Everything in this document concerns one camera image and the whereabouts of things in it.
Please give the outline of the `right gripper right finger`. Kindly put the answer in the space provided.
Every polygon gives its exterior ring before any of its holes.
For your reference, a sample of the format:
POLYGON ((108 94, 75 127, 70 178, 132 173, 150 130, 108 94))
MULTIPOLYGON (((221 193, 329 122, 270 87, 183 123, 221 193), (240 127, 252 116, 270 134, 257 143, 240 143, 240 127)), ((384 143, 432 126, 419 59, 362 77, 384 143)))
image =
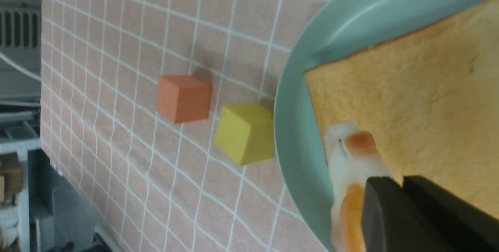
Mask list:
POLYGON ((499 222, 422 176, 404 177, 403 189, 442 238, 459 252, 497 252, 499 222))

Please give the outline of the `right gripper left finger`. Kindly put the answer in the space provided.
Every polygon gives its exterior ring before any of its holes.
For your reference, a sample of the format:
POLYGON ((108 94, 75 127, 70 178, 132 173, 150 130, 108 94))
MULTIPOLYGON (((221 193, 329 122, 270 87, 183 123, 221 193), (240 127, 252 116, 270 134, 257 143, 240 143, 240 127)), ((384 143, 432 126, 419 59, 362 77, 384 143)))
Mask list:
POLYGON ((368 252, 433 251, 425 218, 389 177, 366 181, 361 227, 368 252))

